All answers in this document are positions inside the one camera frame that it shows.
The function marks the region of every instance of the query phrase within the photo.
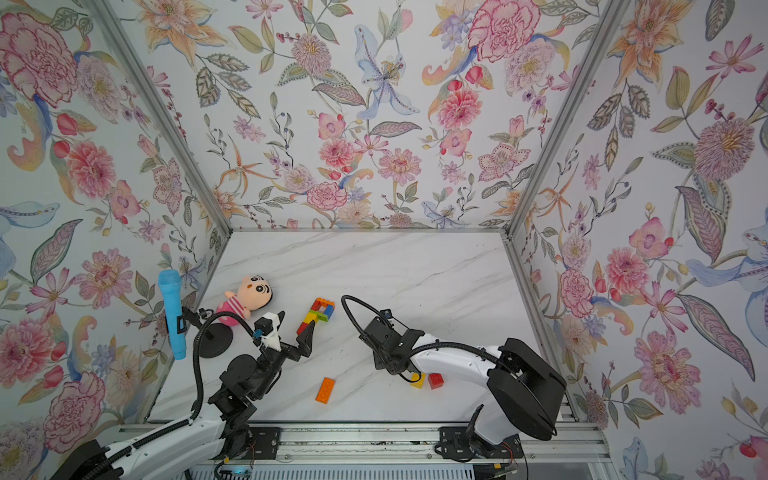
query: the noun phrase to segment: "pink flower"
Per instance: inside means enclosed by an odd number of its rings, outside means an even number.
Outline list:
[[[745,60],[762,52],[763,44],[760,43],[755,48],[745,53],[745,50],[750,46],[751,41],[752,35],[747,35],[744,37],[744,39],[741,41],[741,44],[739,45],[739,48],[737,48],[735,52],[733,51],[733,41],[726,41],[725,55],[718,51],[713,51],[710,55],[710,60],[715,62],[717,65],[710,65],[707,67],[707,70],[720,70],[721,68],[725,68],[725,71],[720,75],[720,78],[727,77],[731,69],[735,70],[736,73],[741,73],[743,71],[755,71],[755,66],[751,63],[746,63]]]
[[[519,164],[528,159],[530,150],[515,150],[511,145],[499,144],[490,155],[482,155],[478,162],[482,172],[480,180],[488,182],[504,177]]]
[[[40,300],[37,303],[30,303],[27,305],[27,313],[45,309],[42,318],[47,319],[56,310],[57,304],[66,305],[68,300],[61,295],[67,291],[74,281],[74,278],[69,281],[67,281],[67,278],[69,278],[69,269],[67,268],[61,269],[61,272],[58,274],[58,282],[53,273],[48,272],[45,275],[45,282],[48,284],[48,290],[37,285],[29,289],[29,292],[32,295],[39,296],[45,300]]]
[[[72,53],[61,34],[26,13],[6,13],[0,31],[0,70],[27,99],[37,94],[56,108],[77,88]]]
[[[70,150],[67,167],[78,190],[92,200],[106,197],[116,180],[112,156],[92,141],[82,141]]]
[[[310,188],[306,199],[321,210],[333,210],[346,204],[346,190],[331,182],[322,182]]]
[[[395,153],[384,150],[384,156],[379,161],[379,174],[384,178],[392,177],[392,180],[405,186],[408,182],[416,179],[416,175],[422,173],[419,164],[422,160],[415,156],[410,150],[400,151],[395,149]]]
[[[682,306],[669,306],[669,302],[677,295],[674,290],[667,290],[663,297],[660,297],[660,284],[658,282],[652,282],[651,285],[654,288],[654,295],[648,295],[645,289],[641,290],[643,298],[648,305],[653,309],[650,311],[650,316],[656,318],[656,315],[661,313],[661,319],[664,321],[664,325],[670,331],[673,331],[672,326],[676,326],[681,332],[688,330],[688,325],[681,322],[675,315],[685,315],[685,309]]]
[[[464,154],[464,150],[467,149],[467,143],[472,136],[472,131],[468,128],[464,130],[453,130],[448,133],[445,139],[440,142],[440,149],[445,150],[451,155],[461,157]]]
[[[152,170],[152,174],[154,174],[154,182],[157,185],[154,188],[152,197],[161,204],[166,204],[170,214],[175,215],[181,205],[181,172],[179,171],[179,164],[176,163],[175,158],[171,158],[167,167],[161,165]]]
[[[701,392],[694,387],[694,383],[701,381],[700,370],[692,365],[687,365],[690,359],[688,349],[680,349],[675,352],[677,337],[671,330],[664,336],[659,332],[648,333],[648,343],[642,339],[635,340],[634,355],[642,360],[640,367],[640,390],[648,395],[654,395],[659,406],[667,404],[670,400],[670,408],[683,414],[685,409],[693,404],[701,407]]]
[[[560,276],[563,303],[578,318],[592,313],[592,286],[589,279],[576,269],[570,268]]]
[[[320,114],[319,123],[320,128],[318,128],[317,132],[323,140],[341,137],[346,128],[346,122],[343,119],[330,114]]]
[[[355,144],[357,144],[357,148],[355,149],[356,154],[363,154],[367,153],[371,157],[373,157],[374,151],[384,151],[387,145],[389,145],[388,141],[381,141],[381,137],[371,137],[370,135],[366,135],[364,137],[364,140],[361,141],[359,138],[355,140]]]
[[[141,207],[125,180],[118,181],[118,186],[109,196],[109,206],[112,207],[114,217],[123,224],[128,223],[128,217],[141,212]]]
[[[531,0],[486,0],[475,14],[468,46],[478,48],[478,61],[510,57],[531,40],[540,17]]]
[[[256,12],[254,18],[259,18],[261,15],[265,15],[267,18],[272,18],[272,12],[277,12],[283,6],[272,5],[272,0],[250,0],[253,5],[246,5],[245,9],[249,12]]]
[[[152,65],[148,65],[147,73],[149,74],[149,78],[152,79],[152,82],[154,83],[155,87],[159,87],[159,88],[170,87],[170,84],[164,83],[168,79],[168,75],[166,75],[165,72],[155,75],[154,67]]]
[[[479,95],[468,88],[452,91],[438,110],[440,124],[449,130],[468,127],[480,115],[482,102],[478,99]]]
[[[451,161],[450,164],[442,166],[442,179],[447,180],[452,184],[457,184],[462,180],[466,180],[467,177],[464,175],[463,171],[459,170],[458,165]]]
[[[637,294],[648,283],[648,265],[629,247],[614,248],[608,255],[608,279],[622,294]]]
[[[141,225],[139,235],[141,235],[145,242],[154,243],[155,240],[163,239],[164,222],[160,220],[139,220],[139,224]]]
[[[507,60],[506,89],[512,95],[531,88],[544,77],[554,58],[554,47],[543,38],[536,38]]]
[[[331,68],[331,52],[328,45],[315,34],[305,33],[293,43],[291,53],[296,63],[315,77]]]
[[[667,232],[664,231],[661,220],[659,217],[653,217],[629,236],[629,244],[645,258],[659,258],[669,253],[669,247],[664,242],[666,238]]]
[[[326,162],[329,167],[346,167],[354,158],[352,144],[343,138],[332,138],[320,148],[320,160]]]
[[[105,393],[104,380],[93,372],[84,372],[78,382],[65,382],[45,418],[45,446],[65,453],[77,445],[98,422]]]
[[[0,333],[0,382],[10,389],[16,380],[29,382],[43,370],[53,349],[53,334],[44,323],[31,317],[18,325],[6,323]]]
[[[696,173],[705,180],[728,180],[741,172],[755,149],[754,133],[743,118],[704,128],[694,151]]]
[[[266,137],[266,135],[261,131],[260,127],[257,127],[256,125],[250,123],[250,121],[241,118],[240,115],[237,115],[237,120],[233,121],[233,123],[235,124],[235,131],[243,138],[248,137],[251,141],[255,141],[256,143],[260,144],[261,139]]]
[[[74,284],[80,285],[80,296],[86,300],[94,299],[94,309],[109,306],[113,296],[124,295],[131,291],[134,273],[123,270],[131,266],[131,261],[123,257],[118,249],[113,248],[104,252],[94,252],[94,262],[83,262],[83,268],[88,273],[81,273],[74,278]]]
[[[139,141],[136,145],[150,158],[157,155],[157,147],[155,147],[154,142],[144,135],[139,135]]]

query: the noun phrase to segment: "white marble floor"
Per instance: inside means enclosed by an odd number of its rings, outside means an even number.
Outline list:
[[[296,343],[296,328],[316,297],[336,302],[330,322],[316,326],[313,352],[287,360],[280,381],[256,402],[253,420],[271,421],[459,421],[491,398],[487,389],[458,379],[431,390],[411,387],[373,368],[371,350],[341,308],[349,294],[393,314],[413,329],[471,345],[524,340],[539,351],[498,233],[235,233],[214,274],[202,306],[216,308],[225,290],[237,290],[246,275],[269,280],[274,298],[255,312],[285,310],[281,338]],[[365,326],[368,310],[351,306]],[[150,420],[179,418],[195,398],[192,341],[187,358],[175,362]],[[205,398],[218,376],[242,353],[258,355],[246,333],[234,330],[230,348],[201,359]],[[323,377],[336,380],[327,405],[315,401]]]

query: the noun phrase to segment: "leaf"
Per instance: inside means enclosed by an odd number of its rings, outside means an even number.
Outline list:
[[[587,127],[592,130],[600,130],[611,121],[611,115],[614,114],[616,108],[621,102],[621,94],[611,95],[608,97],[598,110],[592,115],[592,119],[587,123]]]
[[[317,84],[313,91],[321,91],[344,105],[365,105],[366,101],[352,85],[331,85],[327,83]]]
[[[659,415],[663,415],[663,413],[661,413],[653,403],[639,397],[627,402],[627,406],[635,415],[637,415],[637,417],[643,420],[650,420],[652,418],[658,417]]]
[[[380,137],[397,137],[411,130],[421,130],[422,128],[417,124],[413,124],[409,121],[383,121],[371,129],[371,135],[379,135]]]
[[[261,118],[258,110],[253,106],[253,103],[250,100],[235,92],[234,90],[229,90],[229,92],[230,98],[233,102],[235,102],[235,105],[237,105],[240,110],[245,112],[249,117]]]
[[[316,23],[315,24],[315,31],[323,38],[325,38],[327,41],[332,41],[335,44],[338,44],[339,42],[336,41],[336,34],[333,33],[333,30],[331,29],[330,25],[327,23]]]
[[[335,17],[343,17],[344,15],[351,15],[352,9],[346,5],[333,4],[328,7],[328,11],[333,13]]]
[[[616,410],[616,405],[613,402],[608,402],[608,413],[611,414],[611,420],[614,421],[616,428],[619,428],[619,411]]]
[[[261,40],[259,40],[259,37],[257,37],[250,28],[232,25],[229,29],[235,34],[235,38],[237,38],[237,41],[243,48],[249,52],[259,54],[264,51],[264,46],[261,45]]]
[[[678,167],[691,169],[696,164],[694,150],[696,150],[696,144],[689,141],[681,141],[676,144],[667,145],[661,150],[651,152],[650,154],[661,160],[669,160]]]
[[[704,37],[707,41],[712,41],[717,37],[723,28],[728,24],[733,10],[736,8],[735,0],[711,0],[710,7],[707,9],[707,18],[704,23],[706,30]]]
[[[46,273],[56,268],[67,256],[69,246],[72,244],[74,228],[83,219],[72,220],[62,224],[56,229],[54,234],[45,242],[41,243],[37,250],[32,254],[32,260],[29,266],[29,272],[32,276],[32,282],[37,284]]]
[[[499,191],[499,189],[503,187],[509,187],[509,182],[506,180],[502,180],[500,182],[496,182],[495,184],[491,185],[490,187],[484,189],[482,193],[480,194],[480,198],[488,198],[491,195],[495,194]]]
[[[598,24],[590,25],[584,29],[584,31],[577,35],[576,40],[574,40],[574,44],[571,47],[571,49],[576,48],[576,45],[579,45],[580,43],[584,43],[585,41],[590,41],[594,37],[594,32],[597,30]]]
[[[696,245],[714,262],[723,249],[726,223],[720,215],[703,207],[699,192],[691,187],[676,187],[685,199],[685,221]]]
[[[668,131],[674,130],[674,128],[683,120],[685,120],[685,118],[672,115],[671,117],[663,119],[657,126],[651,128],[650,131],[654,131],[658,134],[665,134]]]
[[[544,5],[540,5],[541,13],[549,15],[551,17],[557,17],[569,12],[574,11],[578,5],[574,0],[554,0]]]
[[[283,70],[282,74],[280,74],[280,80],[277,81],[277,84],[282,87],[291,81],[301,80],[302,78],[307,78],[309,76],[310,73],[304,70],[304,67],[297,63],[292,63]]]
[[[616,154],[619,151],[619,133],[614,126],[611,129],[611,134],[608,135],[608,142],[605,144],[605,167],[608,171],[611,171],[611,167],[614,166],[616,161]]]
[[[648,94],[637,85],[629,86],[629,105],[638,117],[648,118],[650,116],[650,99]]]
[[[624,138],[632,138],[634,134],[634,115],[626,105],[621,107],[619,112],[619,133]]]
[[[683,303],[688,312],[690,324],[696,331],[723,353],[740,363],[754,382],[755,368],[750,352],[741,339],[730,331],[720,312],[706,300],[692,295],[678,295],[677,298]]]
[[[710,96],[710,88],[712,88],[712,85],[715,83],[717,75],[718,74],[712,75],[707,80],[705,80],[703,84],[699,85],[699,88],[696,89],[694,96],[690,98],[690,103],[688,104],[688,116],[698,110],[698,108],[704,103],[707,97]]]
[[[218,68],[223,68],[228,71],[245,71],[248,69],[248,65],[243,63],[238,58],[226,53],[214,53],[207,56],[207,60],[216,65]]]
[[[51,27],[56,30],[66,31],[74,27],[78,22],[78,13],[75,10],[67,7],[60,7],[56,9],[56,13],[53,14],[51,20]]]
[[[690,77],[688,72],[680,67],[672,68],[672,78],[667,86],[667,106],[671,110],[679,110],[688,99],[690,90]]]
[[[236,73],[232,73],[231,71],[222,71],[218,74],[219,78],[224,80],[224,83],[229,85],[230,88],[234,88],[238,91],[245,91],[250,88],[250,83],[248,83],[248,80],[246,80],[243,77],[240,77]]]

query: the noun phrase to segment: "peony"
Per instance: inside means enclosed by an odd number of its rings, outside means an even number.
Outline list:
[[[310,75],[319,76],[331,68],[331,53],[328,46],[315,34],[299,35],[293,43],[291,53],[296,63]]]
[[[574,270],[582,270],[592,251],[592,240],[574,232],[563,244],[563,262]]]
[[[480,115],[479,98],[477,92],[468,88],[452,91],[438,110],[440,124],[449,130],[468,127]]]
[[[696,173],[705,180],[728,180],[741,172],[755,149],[754,133],[743,118],[704,128],[694,151]]]
[[[331,182],[322,182],[310,188],[306,199],[321,210],[333,210],[346,204],[346,190]]]
[[[531,88],[544,77],[554,58],[554,47],[543,38],[536,38],[507,60],[507,94]]]
[[[124,350],[109,365],[107,400],[119,409],[134,398],[140,384],[139,358],[132,351]]]
[[[608,262],[608,279],[622,294],[638,294],[648,283],[648,265],[631,248],[614,248]]]
[[[51,402],[45,418],[45,446],[66,453],[96,425],[104,400],[104,380],[84,372],[77,382],[66,382]]]
[[[629,244],[645,258],[659,258],[669,253],[669,247],[664,242],[666,238],[661,220],[659,217],[653,217],[629,236]]]
[[[306,167],[298,166],[285,174],[286,188],[297,194],[305,194],[315,185],[315,179]]]
[[[40,463],[44,441],[42,419],[0,426],[0,478],[28,478]]]
[[[589,279],[576,269],[568,269],[560,277],[561,296],[566,307],[578,318],[592,313],[592,286]]]
[[[67,167],[78,191],[92,200],[106,197],[117,178],[112,156],[92,141],[82,141],[69,151]]]
[[[422,160],[415,156],[410,150],[400,151],[395,149],[395,153],[384,150],[384,156],[379,161],[379,174],[384,178],[392,177],[395,182],[405,185],[414,181],[416,175],[422,173],[419,164]]]
[[[464,130],[453,130],[445,136],[445,139],[440,142],[440,149],[445,150],[451,155],[461,157],[464,154],[464,150],[467,149],[467,143],[472,136],[472,131],[468,128]]]
[[[352,144],[343,138],[332,138],[320,148],[320,160],[326,162],[329,167],[346,167],[354,158]]]
[[[343,119],[330,114],[320,114],[318,122],[320,126],[317,129],[317,134],[322,140],[341,137],[346,128],[346,122]]]
[[[592,338],[589,336],[589,329],[581,320],[573,315],[564,316],[560,332],[567,349],[579,355],[590,354]]]
[[[78,91],[102,117],[113,124],[120,113],[120,91],[107,64],[96,57],[82,55],[78,63]]]
[[[486,0],[475,14],[468,46],[477,47],[478,61],[510,57],[531,40],[540,18],[532,0]]]
[[[26,13],[6,13],[0,31],[0,70],[27,99],[56,108],[78,86],[77,65],[61,34]]]
[[[0,382],[10,389],[29,382],[48,364],[53,335],[44,323],[26,316],[18,324],[6,323],[0,333]]]
[[[670,400],[670,408],[683,414],[685,409],[693,404],[701,407],[701,392],[694,383],[701,381],[700,370],[687,365],[690,359],[688,349],[675,352],[677,337],[671,330],[667,335],[659,332],[648,333],[648,343],[642,339],[635,340],[634,355],[643,362],[640,367],[640,390],[648,395],[654,395],[660,407]]]
[[[367,202],[351,201],[347,205],[339,208],[339,220],[343,223],[358,223],[368,217],[371,206]]]
[[[123,257],[118,249],[113,248],[104,252],[94,252],[94,262],[83,262],[83,268],[88,273],[81,273],[74,278],[74,284],[80,285],[80,296],[86,300],[94,299],[94,309],[109,306],[110,298],[131,292],[130,280],[134,273],[123,270],[131,266],[131,261]]]

